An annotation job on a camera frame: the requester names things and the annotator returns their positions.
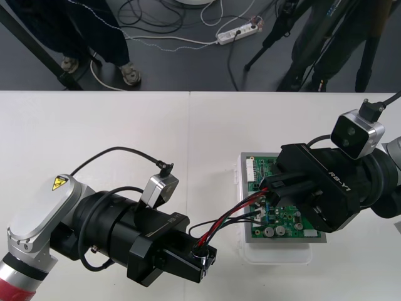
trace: red wire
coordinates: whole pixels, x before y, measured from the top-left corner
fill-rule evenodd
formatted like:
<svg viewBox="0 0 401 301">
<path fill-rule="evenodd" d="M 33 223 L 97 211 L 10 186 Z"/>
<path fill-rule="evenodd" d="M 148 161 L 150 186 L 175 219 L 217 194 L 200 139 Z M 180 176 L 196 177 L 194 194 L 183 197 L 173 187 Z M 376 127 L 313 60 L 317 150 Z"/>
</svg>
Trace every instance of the red wire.
<svg viewBox="0 0 401 301">
<path fill-rule="evenodd" d="M 260 196 L 262 196 L 261 193 L 255 194 L 248 202 L 246 202 L 245 204 L 242 204 L 240 207 L 236 208 L 230 215 L 232 215 L 233 213 L 235 213 L 235 212 L 237 212 L 238 210 L 242 209 L 243 207 L 246 207 L 246 206 L 251 205 L 251 204 L 254 203 L 255 200 L 256 200 L 258 197 L 260 197 Z M 199 240 L 199 242 L 198 242 L 198 246 L 203 245 L 203 244 L 205 243 L 207 237 L 209 236 L 209 233 L 213 233 L 214 230 L 218 229 L 218 227 L 221 225 L 221 223 L 222 223 L 224 220 L 225 220 L 225 217 L 221 218 L 221 219 L 219 220 L 219 222 L 216 223 L 216 224 L 212 227 L 212 229 L 210 229 L 208 232 L 206 232 L 206 233 L 200 238 L 200 240 Z"/>
</svg>

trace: connector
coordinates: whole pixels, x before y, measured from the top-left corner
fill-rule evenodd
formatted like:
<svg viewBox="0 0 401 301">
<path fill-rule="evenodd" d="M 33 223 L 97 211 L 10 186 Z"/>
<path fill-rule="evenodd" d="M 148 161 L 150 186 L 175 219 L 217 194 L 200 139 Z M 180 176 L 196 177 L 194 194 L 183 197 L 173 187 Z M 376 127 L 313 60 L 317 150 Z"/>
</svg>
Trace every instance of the connector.
<svg viewBox="0 0 401 301">
<path fill-rule="evenodd" d="M 377 122 L 382 112 L 386 109 L 386 105 L 382 102 L 370 103 L 368 99 L 363 101 L 361 108 L 359 109 L 359 115 L 371 122 Z"/>
</svg>

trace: black pants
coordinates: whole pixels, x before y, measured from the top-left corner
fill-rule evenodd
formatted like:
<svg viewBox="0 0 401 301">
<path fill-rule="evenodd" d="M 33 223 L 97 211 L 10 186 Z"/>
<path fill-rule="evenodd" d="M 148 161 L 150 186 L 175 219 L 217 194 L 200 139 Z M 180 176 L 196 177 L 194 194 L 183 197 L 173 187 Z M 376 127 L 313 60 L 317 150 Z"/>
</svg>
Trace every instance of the black pants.
<svg viewBox="0 0 401 301">
<path fill-rule="evenodd" d="M 305 46 L 313 38 L 323 18 L 333 4 L 333 0 L 316 0 L 312 5 L 309 20 L 306 22 L 301 34 L 296 40 L 293 48 L 292 59 L 298 60 Z M 372 8 L 374 1 L 362 0 L 351 16 L 346 16 L 343 26 L 334 37 L 325 54 L 315 65 L 314 78 L 318 80 L 329 80 L 335 76 L 345 65 L 356 48 L 364 42 L 370 30 L 372 20 Z M 319 57 L 325 42 L 313 53 L 305 66 L 310 66 Z"/>
<path fill-rule="evenodd" d="M 116 66 L 130 61 L 123 33 L 105 25 L 79 4 L 67 0 L 6 1 L 30 32 L 55 52 L 82 59 L 90 47 Z M 76 2 L 89 6 L 108 24 L 119 27 L 105 0 Z"/>
</svg>

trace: sneaker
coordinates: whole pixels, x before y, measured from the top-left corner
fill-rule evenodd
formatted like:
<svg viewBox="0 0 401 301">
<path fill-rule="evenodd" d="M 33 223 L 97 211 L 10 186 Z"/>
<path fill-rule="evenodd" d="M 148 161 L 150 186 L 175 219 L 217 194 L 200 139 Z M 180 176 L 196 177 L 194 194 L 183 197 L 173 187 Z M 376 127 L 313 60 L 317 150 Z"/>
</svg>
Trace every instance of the sneaker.
<svg viewBox="0 0 401 301">
<path fill-rule="evenodd" d="M 307 92 L 326 92 L 327 80 L 312 78 L 312 81 L 306 86 Z"/>
<path fill-rule="evenodd" d="M 136 86 L 140 83 L 141 77 L 140 72 L 135 69 L 132 62 L 119 67 L 123 75 L 123 79 L 127 85 Z"/>
<path fill-rule="evenodd" d="M 63 61 L 61 62 L 61 68 L 71 74 L 74 73 L 80 65 L 80 62 L 76 58 L 69 58 L 64 56 Z"/>
</svg>

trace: warning label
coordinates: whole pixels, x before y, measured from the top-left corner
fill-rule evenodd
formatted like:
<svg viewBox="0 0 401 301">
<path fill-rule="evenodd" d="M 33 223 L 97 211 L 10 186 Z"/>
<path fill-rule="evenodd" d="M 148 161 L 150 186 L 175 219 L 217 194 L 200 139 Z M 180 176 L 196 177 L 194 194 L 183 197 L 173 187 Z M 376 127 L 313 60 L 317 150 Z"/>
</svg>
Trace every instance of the warning label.
<svg viewBox="0 0 401 301">
<path fill-rule="evenodd" d="M 62 185 L 64 185 L 67 182 L 68 182 L 68 179 L 66 177 L 57 176 L 55 179 L 55 182 L 53 184 L 52 191 L 56 190 L 57 188 L 60 188 Z"/>
</svg>

